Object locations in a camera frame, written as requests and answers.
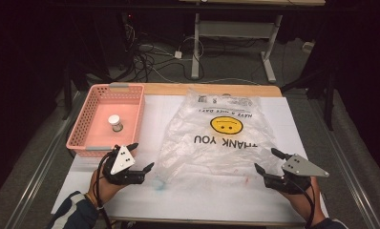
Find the pink plastic basket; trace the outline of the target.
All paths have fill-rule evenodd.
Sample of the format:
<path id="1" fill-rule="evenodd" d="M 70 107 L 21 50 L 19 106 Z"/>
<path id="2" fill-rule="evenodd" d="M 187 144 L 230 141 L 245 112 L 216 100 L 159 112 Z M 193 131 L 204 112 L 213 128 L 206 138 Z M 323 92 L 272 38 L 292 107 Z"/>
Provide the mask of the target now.
<path id="1" fill-rule="evenodd" d="M 93 85 L 79 112 L 66 147 L 79 156 L 102 157 L 116 145 L 137 142 L 144 105 L 144 86 L 141 84 Z M 122 131 L 113 131 L 108 122 L 110 115 L 120 117 Z"/>

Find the person's left hand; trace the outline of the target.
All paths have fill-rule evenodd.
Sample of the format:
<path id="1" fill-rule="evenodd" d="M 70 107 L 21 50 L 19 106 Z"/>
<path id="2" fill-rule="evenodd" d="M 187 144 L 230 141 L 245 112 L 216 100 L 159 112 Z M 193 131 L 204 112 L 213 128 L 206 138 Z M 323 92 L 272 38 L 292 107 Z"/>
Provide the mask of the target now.
<path id="1" fill-rule="evenodd" d="M 125 188 L 125 185 L 114 185 L 105 178 L 97 179 L 97 174 L 98 170 L 95 170 L 91 177 L 89 190 L 85 194 L 95 208 L 98 207 L 99 199 L 102 203 L 106 203 L 111 200 L 118 191 Z"/>

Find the person's right hand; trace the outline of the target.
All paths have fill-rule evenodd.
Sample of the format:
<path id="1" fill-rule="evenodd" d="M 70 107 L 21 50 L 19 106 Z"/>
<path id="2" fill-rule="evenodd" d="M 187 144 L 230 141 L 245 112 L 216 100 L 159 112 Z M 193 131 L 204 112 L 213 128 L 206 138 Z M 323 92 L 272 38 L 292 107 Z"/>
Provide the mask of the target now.
<path id="1" fill-rule="evenodd" d="M 311 201 L 315 204 L 314 214 L 311 214 L 311 205 L 307 197 L 304 194 L 290 195 L 287 193 L 281 193 L 291 204 L 292 208 L 306 221 L 311 219 L 311 226 L 323 221 L 326 217 L 322 211 L 320 203 L 320 188 L 316 177 L 311 178 L 311 186 L 306 190 L 307 195 Z"/>

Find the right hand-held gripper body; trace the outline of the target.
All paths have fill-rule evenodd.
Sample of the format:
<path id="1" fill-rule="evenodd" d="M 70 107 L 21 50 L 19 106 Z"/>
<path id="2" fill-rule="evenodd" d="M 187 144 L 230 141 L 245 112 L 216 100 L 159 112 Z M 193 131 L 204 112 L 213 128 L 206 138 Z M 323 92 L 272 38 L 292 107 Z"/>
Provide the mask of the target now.
<path id="1" fill-rule="evenodd" d="M 266 174 L 264 177 L 266 188 L 297 195 L 310 187 L 311 177 L 329 177 L 329 172 L 298 154 L 289 155 L 289 160 L 285 160 L 281 168 L 284 172 L 282 176 Z"/>

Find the white desk frame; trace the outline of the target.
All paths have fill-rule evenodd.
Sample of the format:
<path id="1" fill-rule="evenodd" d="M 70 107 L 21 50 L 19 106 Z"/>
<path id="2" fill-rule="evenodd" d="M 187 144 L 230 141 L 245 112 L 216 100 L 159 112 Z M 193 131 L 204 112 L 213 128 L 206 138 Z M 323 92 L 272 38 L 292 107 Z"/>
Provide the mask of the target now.
<path id="1" fill-rule="evenodd" d="M 303 7 L 313 8 L 322 7 L 325 0 L 180 0 L 181 2 L 189 3 L 191 7 L 224 7 L 227 6 L 231 13 L 234 14 L 234 7 L 279 7 L 285 9 L 287 7 Z M 270 55 L 281 27 L 283 15 L 277 13 L 272 22 L 241 22 L 235 19 L 213 20 L 201 19 L 199 12 L 195 13 L 194 21 L 194 40 L 192 54 L 192 70 L 191 78 L 201 78 L 201 56 L 204 51 L 204 46 L 201 43 L 203 37 L 230 37 L 230 38 L 253 38 L 267 39 L 268 44 L 266 49 L 260 53 L 261 62 L 264 67 L 265 75 L 270 83 L 276 82 L 276 76 L 273 72 Z"/>

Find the small jar white lid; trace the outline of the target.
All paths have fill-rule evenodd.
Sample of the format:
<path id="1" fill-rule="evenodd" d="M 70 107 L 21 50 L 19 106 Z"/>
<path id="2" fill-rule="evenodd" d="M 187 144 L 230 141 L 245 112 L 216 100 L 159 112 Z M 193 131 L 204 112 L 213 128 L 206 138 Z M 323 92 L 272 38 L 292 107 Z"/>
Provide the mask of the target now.
<path id="1" fill-rule="evenodd" d="M 108 122 L 112 126 L 114 132 L 120 132 L 123 130 L 123 125 L 121 124 L 120 117 L 117 114 L 110 115 Z"/>

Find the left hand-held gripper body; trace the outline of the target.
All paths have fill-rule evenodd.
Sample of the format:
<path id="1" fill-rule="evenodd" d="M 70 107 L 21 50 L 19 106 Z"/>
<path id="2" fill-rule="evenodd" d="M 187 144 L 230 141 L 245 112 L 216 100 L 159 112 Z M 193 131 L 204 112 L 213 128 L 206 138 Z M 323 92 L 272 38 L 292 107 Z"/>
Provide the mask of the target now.
<path id="1" fill-rule="evenodd" d="M 103 176 L 115 185 L 141 184 L 145 175 L 130 171 L 134 164 L 135 159 L 126 146 L 115 147 L 104 163 Z"/>

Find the clear plastic bag smiley print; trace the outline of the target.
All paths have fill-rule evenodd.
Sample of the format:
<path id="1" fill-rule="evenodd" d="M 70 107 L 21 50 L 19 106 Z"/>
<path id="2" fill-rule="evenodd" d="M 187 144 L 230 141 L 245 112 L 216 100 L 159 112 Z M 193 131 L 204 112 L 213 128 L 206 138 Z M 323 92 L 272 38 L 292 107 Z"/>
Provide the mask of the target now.
<path id="1" fill-rule="evenodd" d="M 256 165 L 274 173 L 275 147 L 260 97 L 190 90 L 166 127 L 156 174 L 170 183 L 190 174 L 254 177 Z"/>

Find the metal floor rail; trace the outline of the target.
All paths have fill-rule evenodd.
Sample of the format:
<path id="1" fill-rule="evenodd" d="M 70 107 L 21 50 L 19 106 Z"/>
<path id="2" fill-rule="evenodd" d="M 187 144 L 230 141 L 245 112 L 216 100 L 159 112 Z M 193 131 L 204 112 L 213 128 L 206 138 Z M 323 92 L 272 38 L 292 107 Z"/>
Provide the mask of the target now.
<path id="1" fill-rule="evenodd" d="M 43 155 L 37 169 L 28 183 L 28 186 L 12 212 L 5 229 L 18 229 L 20 227 L 53 163 L 53 159 L 55 158 L 55 150 L 59 145 L 65 145 L 64 137 L 67 133 L 67 129 L 72 125 L 74 119 L 76 118 L 86 95 L 86 92 L 76 92 L 74 94 L 72 99 L 73 106 L 67 112 L 66 116 L 61 119 L 60 127 L 54 133 L 54 137 L 50 145 L 46 149 L 45 154 Z"/>
<path id="2" fill-rule="evenodd" d="M 329 214 L 350 229 L 380 229 L 380 168 L 344 104 L 336 101 L 331 127 L 324 119 L 324 102 L 311 100 L 309 105 L 325 141 L 323 152 L 312 149 L 309 154 L 329 168 L 330 178 L 321 181 Z"/>

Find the wooden table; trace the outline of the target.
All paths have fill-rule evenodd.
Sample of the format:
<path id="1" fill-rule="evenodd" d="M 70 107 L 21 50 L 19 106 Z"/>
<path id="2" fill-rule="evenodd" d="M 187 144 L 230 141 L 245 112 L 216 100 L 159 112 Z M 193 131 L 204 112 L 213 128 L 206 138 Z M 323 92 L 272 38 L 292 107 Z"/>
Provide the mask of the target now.
<path id="1" fill-rule="evenodd" d="M 203 94 L 228 94 L 228 95 L 235 95 L 235 96 L 258 96 L 260 98 L 262 97 L 281 97 L 281 96 L 261 96 L 256 95 L 254 93 L 255 89 L 252 86 L 241 86 L 241 85 L 200 85 L 200 84 L 157 84 L 157 85 L 143 85 L 144 86 L 144 98 L 145 95 L 184 95 L 184 97 L 187 95 L 187 93 L 190 90 L 203 93 Z M 87 157 L 87 158 L 98 158 L 100 157 L 88 157 L 88 156 L 80 156 L 80 157 Z M 275 166 L 276 172 L 270 174 L 278 174 L 281 171 L 281 161 L 277 158 L 277 164 Z M 156 174 L 156 180 L 158 182 L 162 183 L 163 185 L 167 183 L 161 182 L 157 178 Z"/>

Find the black stand leg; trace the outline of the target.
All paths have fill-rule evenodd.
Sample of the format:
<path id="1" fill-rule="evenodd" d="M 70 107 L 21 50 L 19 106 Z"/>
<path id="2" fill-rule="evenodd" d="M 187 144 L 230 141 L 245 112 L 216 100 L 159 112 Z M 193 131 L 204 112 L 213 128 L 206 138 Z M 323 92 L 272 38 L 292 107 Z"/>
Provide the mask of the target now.
<path id="1" fill-rule="evenodd" d="M 334 90 L 334 74 L 331 73 L 327 78 L 327 89 L 326 89 L 326 101 L 324 110 L 324 121 L 330 131 L 333 130 L 332 127 L 332 109 L 333 109 L 333 90 Z"/>
<path id="2" fill-rule="evenodd" d="M 70 68 L 66 65 L 63 70 L 63 86 L 64 86 L 64 114 L 63 119 L 66 120 L 71 112 L 73 99 L 72 99 L 72 86 L 70 78 Z"/>

